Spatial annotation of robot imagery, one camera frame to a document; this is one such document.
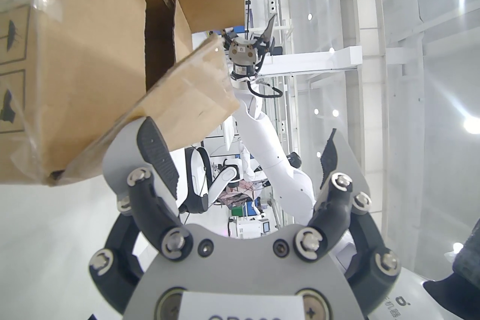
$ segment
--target ceiling light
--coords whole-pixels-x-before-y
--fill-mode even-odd
[[[463,249],[463,244],[461,243],[453,243],[453,252],[458,254],[460,250]]]
[[[465,119],[463,127],[470,134],[480,134],[480,118],[469,116],[467,119]]]

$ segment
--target white beam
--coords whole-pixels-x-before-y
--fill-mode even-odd
[[[424,46],[425,56],[442,56],[448,53],[457,53],[461,49],[467,49],[480,44],[480,27],[459,32],[449,37],[429,42]]]
[[[266,56],[261,75],[287,75],[310,71],[355,68],[362,64],[361,48],[361,46],[350,46],[334,53],[319,51]]]
[[[425,30],[428,30],[432,27],[436,27],[449,20],[458,18],[461,15],[476,11],[477,9],[480,9],[480,0],[472,1],[466,4],[464,9],[457,8],[447,13],[444,13],[443,15],[440,15],[437,18],[434,18],[425,23],[419,24],[418,26],[413,27],[410,30],[407,30],[397,36],[393,36],[392,40],[394,42],[401,41],[402,39],[406,39],[408,37],[411,37],[412,35],[419,34],[421,32],[424,32]]]

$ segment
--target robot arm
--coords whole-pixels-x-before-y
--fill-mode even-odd
[[[294,217],[297,224],[307,225],[315,204],[312,181],[303,171],[290,165],[273,124],[261,111],[262,99],[246,87],[241,89],[243,82],[233,83],[240,102],[233,117],[242,143],[262,166],[282,209]]]

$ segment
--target black hose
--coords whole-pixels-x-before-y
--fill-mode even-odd
[[[255,90],[252,89],[252,85],[250,84],[250,81],[247,81],[248,90],[254,96],[261,97],[262,99],[279,99],[280,97],[283,96],[283,92],[280,89],[277,89],[276,87],[274,87],[274,86],[272,86],[268,83],[265,83],[265,82],[259,82],[259,84],[271,87],[271,90],[273,90],[276,94],[257,93],[257,92],[255,92]]]

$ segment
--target white label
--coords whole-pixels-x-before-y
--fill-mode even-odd
[[[247,67],[245,66],[235,66],[235,72],[240,75],[246,75],[247,74]]]
[[[250,296],[185,291],[178,320],[298,320],[301,296]]]

